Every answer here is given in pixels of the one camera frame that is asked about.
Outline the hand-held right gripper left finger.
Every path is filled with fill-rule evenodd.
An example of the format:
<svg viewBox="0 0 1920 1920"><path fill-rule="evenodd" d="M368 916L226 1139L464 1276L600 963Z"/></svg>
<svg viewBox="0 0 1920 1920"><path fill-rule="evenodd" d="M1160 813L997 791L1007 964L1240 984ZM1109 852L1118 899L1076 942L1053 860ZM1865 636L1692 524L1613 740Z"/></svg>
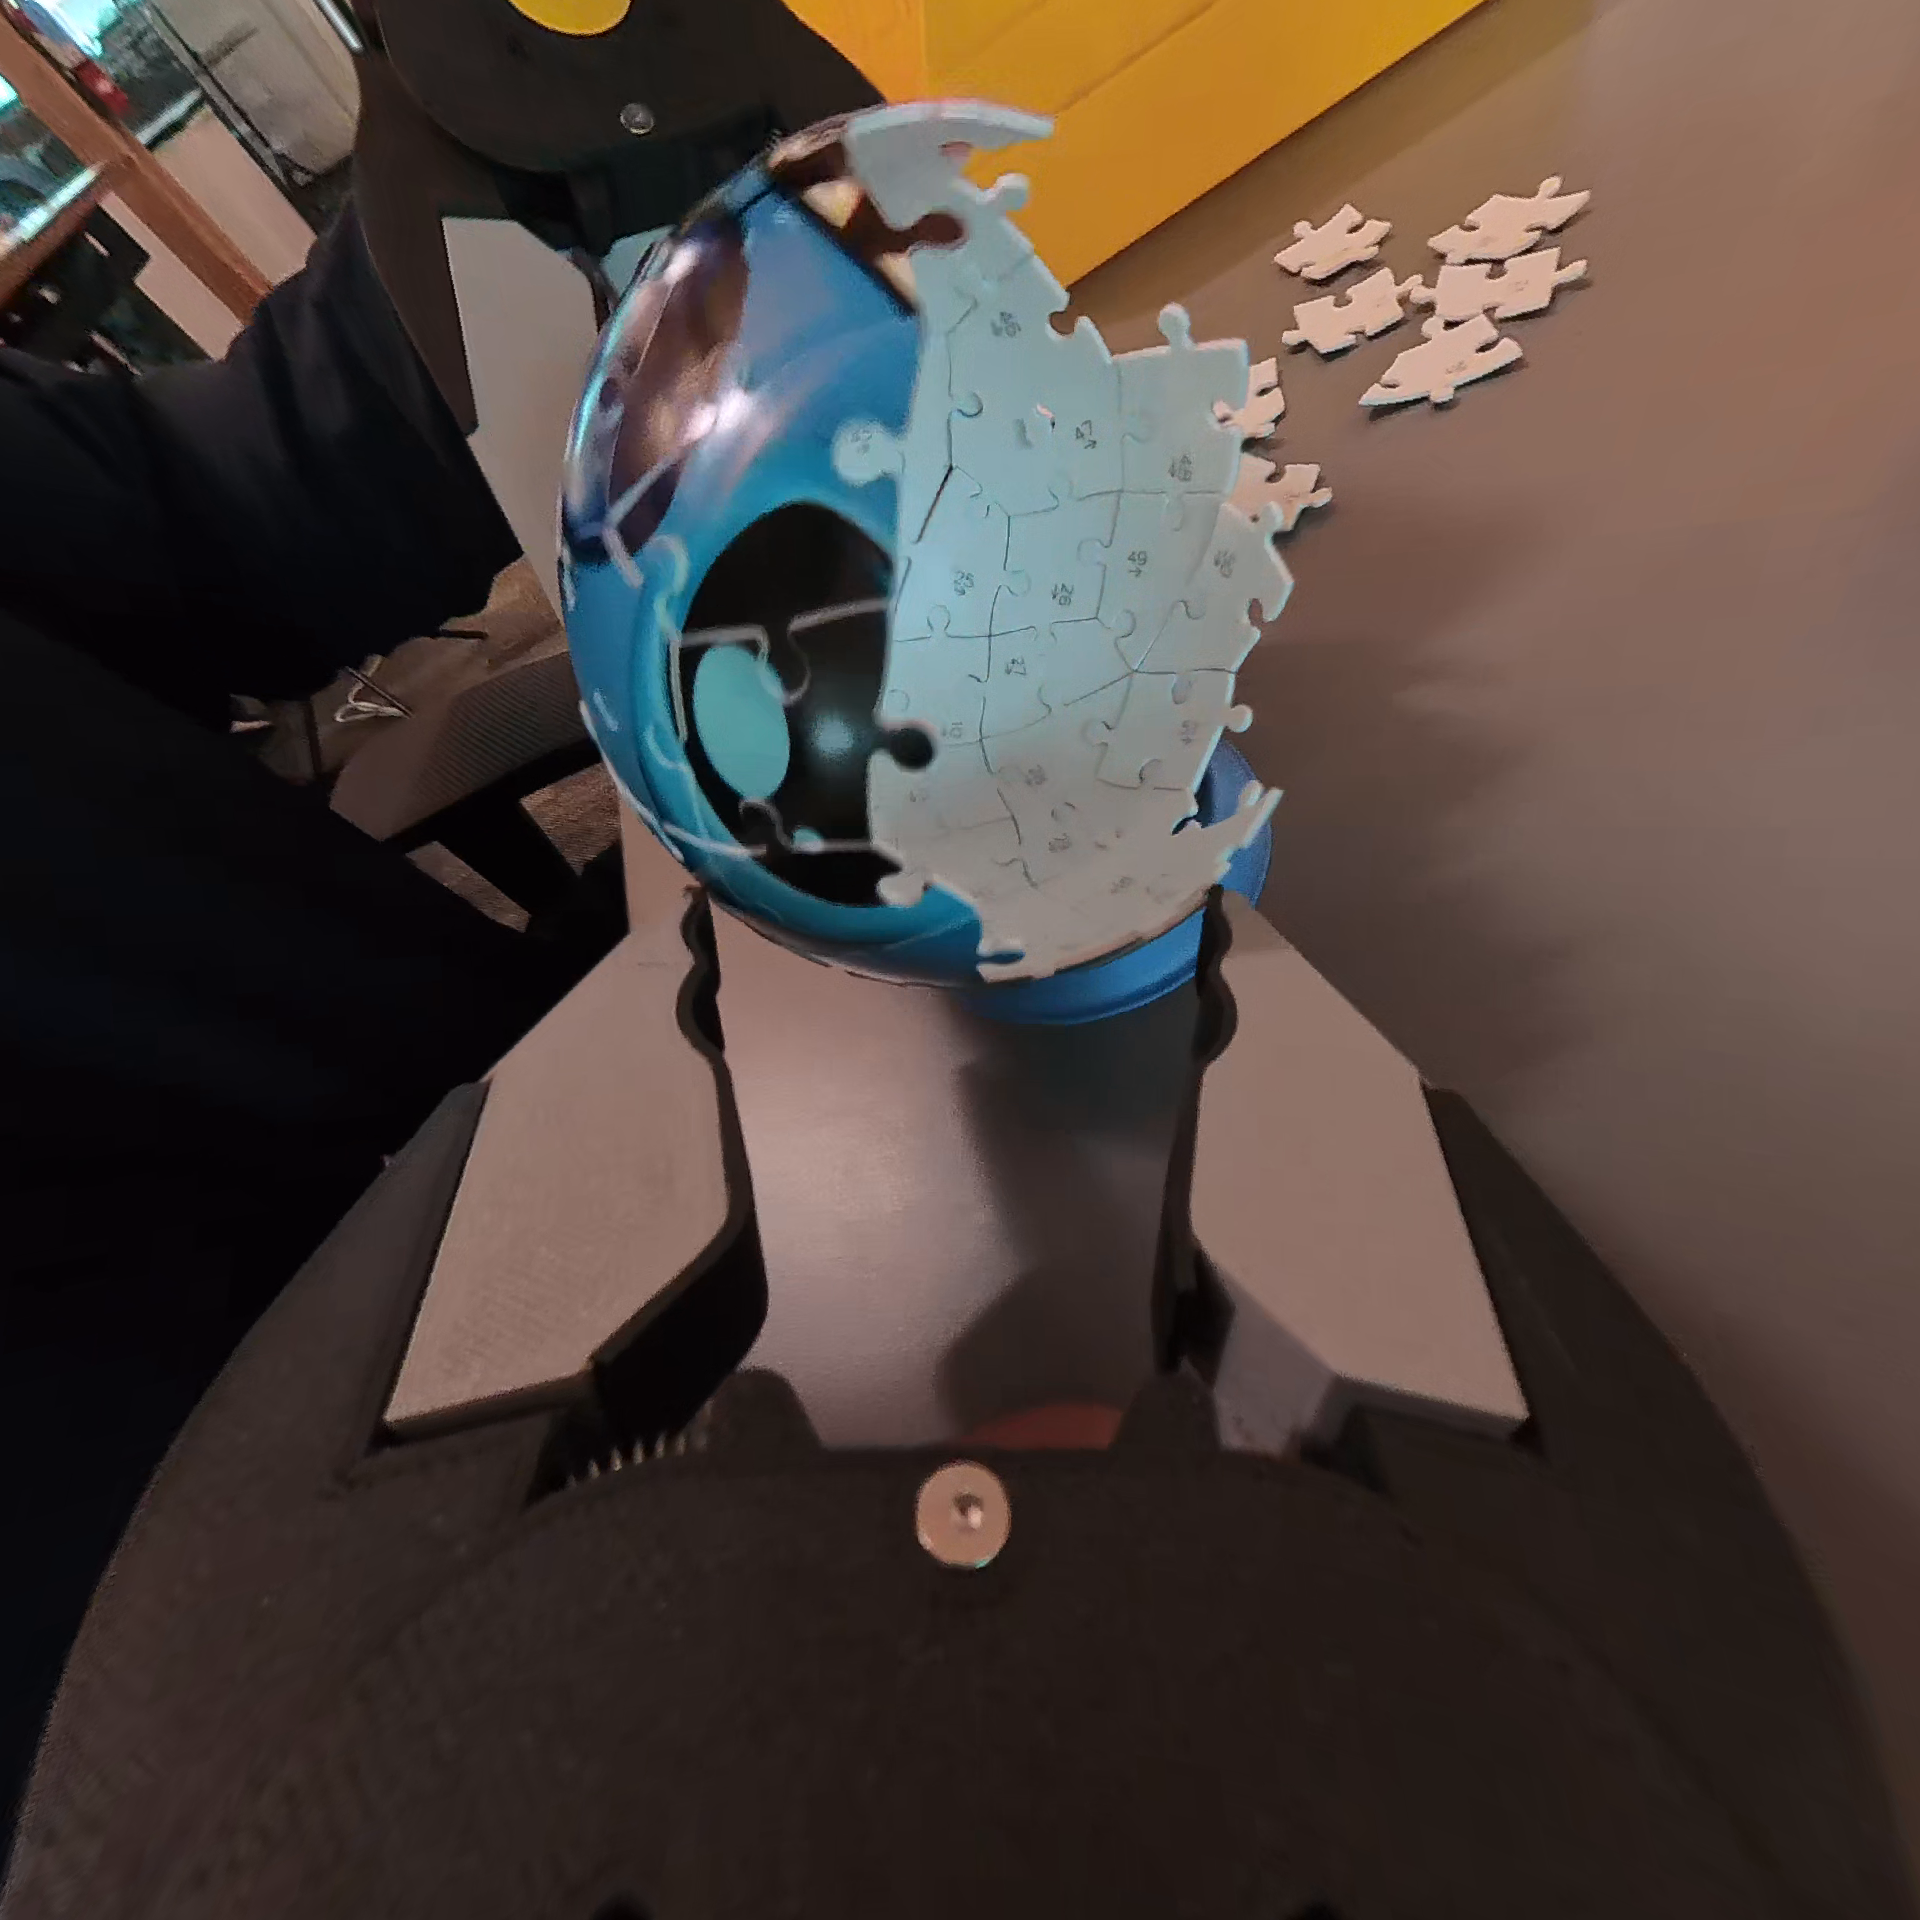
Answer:
<svg viewBox="0 0 1920 1920"><path fill-rule="evenodd" d="M492 1069L389 1429L669 1435L746 1360L768 1285L720 984L689 886Z"/></svg>

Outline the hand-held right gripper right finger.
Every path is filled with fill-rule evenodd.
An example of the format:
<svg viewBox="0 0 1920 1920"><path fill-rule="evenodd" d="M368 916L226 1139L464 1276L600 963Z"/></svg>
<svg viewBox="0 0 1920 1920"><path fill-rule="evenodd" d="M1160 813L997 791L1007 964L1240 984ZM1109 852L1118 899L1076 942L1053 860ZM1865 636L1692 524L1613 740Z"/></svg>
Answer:
<svg viewBox="0 0 1920 1920"><path fill-rule="evenodd" d="M1235 893L1212 889L1165 1161L1153 1361L1230 1452L1357 1412L1507 1439L1525 1417L1419 1069Z"/></svg>

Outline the blue round ball stand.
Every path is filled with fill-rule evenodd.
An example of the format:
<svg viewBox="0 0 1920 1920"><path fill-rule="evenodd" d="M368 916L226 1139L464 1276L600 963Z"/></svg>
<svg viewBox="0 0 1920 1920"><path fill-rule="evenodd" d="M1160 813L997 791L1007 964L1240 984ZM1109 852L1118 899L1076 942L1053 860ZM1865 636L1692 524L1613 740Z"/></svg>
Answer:
<svg viewBox="0 0 1920 1920"><path fill-rule="evenodd" d="M1223 739L1195 791L1196 824L1212 826L1234 813L1239 791L1253 782L1253 770L1230 739ZM970 1015L1011 1026L1085 1026L1130 1015L1167 997L1195 977L1201 942L1201 912L1149 942L1047 977L967 988L951 1001Z"/></svg>

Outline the yellow plastic bin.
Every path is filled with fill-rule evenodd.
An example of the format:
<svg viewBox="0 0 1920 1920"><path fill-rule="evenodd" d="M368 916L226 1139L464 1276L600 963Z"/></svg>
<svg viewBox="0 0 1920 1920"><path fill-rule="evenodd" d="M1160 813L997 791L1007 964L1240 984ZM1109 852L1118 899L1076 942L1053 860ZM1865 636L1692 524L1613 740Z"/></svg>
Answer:
<svg viewBox="0 0 1920 1920"><path fill-rule="evenodd" d="M1474 3L789 3L888 102L991 100L1050 137L981 158L1075 284Z"/></svg>

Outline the blue cartoon puzzle ball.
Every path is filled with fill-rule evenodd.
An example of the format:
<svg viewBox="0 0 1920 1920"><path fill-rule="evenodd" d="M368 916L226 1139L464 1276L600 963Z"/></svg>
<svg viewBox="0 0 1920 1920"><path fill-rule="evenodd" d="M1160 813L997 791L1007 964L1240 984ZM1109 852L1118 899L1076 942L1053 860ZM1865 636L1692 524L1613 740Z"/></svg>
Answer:
<svg viewBox="0 0 1920 1920"><path fill-rule="evenodd" d="M558 600L587 732L712 904L939 988L1253 898L1277 804L1196 824L1291 595L1234 494L1247 344L1114 353L976 150L981 102L767 145L643 257L574 413Z"/></svg>

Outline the person's left forearm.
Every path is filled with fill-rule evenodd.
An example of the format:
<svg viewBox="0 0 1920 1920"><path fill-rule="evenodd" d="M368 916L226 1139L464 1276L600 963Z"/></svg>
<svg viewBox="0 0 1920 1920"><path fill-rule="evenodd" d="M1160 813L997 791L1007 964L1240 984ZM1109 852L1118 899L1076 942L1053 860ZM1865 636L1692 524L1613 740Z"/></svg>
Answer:
<svg viewBox="0 0 1920 1920"><path fill-rule="evenodd" d="M355 201L218 360L1 355L9 706L123 680L218 724L479 610L518 554Z"/></svg>

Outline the pile of white puzzle pieces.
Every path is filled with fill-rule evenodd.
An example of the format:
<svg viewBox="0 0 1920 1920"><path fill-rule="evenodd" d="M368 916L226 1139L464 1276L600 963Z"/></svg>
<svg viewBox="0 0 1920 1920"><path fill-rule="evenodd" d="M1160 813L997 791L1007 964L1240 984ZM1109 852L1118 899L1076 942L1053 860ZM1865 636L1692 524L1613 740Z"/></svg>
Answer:
<svg viewBox="0 0 1920 1920"><path fill-rule="evenodd" d="M1324 222L1297 222L1272 265L1310 297L1291 302L1283 355L1328 368L1397 340L1357 406L1371 420L1449 406L1470 383L1523 360L1509 324L1546 314L1564 286L1587 277L1582 257L1563 254L1560 234L1591 199L1563 177L1527 192L1492 192L1427 237L1428 263L1419 274L1385 263L1390 222L1350 203Z"/></svg>

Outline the person's torso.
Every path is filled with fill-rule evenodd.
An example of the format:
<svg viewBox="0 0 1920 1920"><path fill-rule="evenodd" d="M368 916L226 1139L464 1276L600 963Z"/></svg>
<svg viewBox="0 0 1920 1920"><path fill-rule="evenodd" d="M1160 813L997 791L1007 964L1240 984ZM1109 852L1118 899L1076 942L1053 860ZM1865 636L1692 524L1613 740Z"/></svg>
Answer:
<svg viewBox="0 0 1920 1920"><path fill-rule="evenodd" d="M440 1097L612 947L517 933L4 615L4 1832L162 1452Z"/></svg>

